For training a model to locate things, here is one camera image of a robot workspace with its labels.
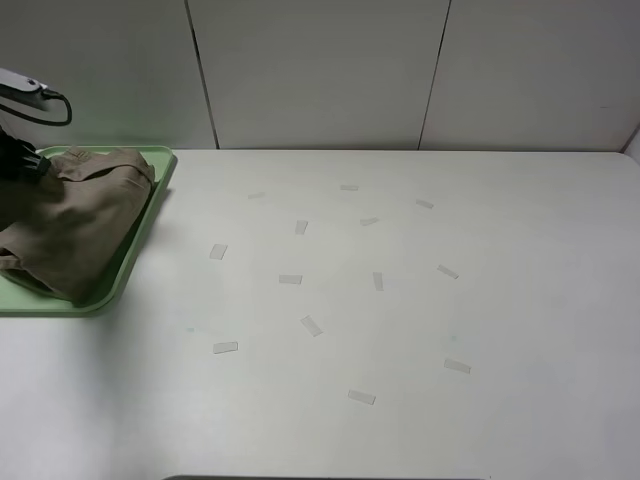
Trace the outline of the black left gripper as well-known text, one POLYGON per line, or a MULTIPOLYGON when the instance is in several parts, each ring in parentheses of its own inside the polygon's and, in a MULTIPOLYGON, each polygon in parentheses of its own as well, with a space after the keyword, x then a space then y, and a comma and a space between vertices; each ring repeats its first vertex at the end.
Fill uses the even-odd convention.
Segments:
POLYGON ((0 158, 4 180, 38 183, 50 168, 50 161, 37 153, 32 144, 4 130, 0 133, 0 158))

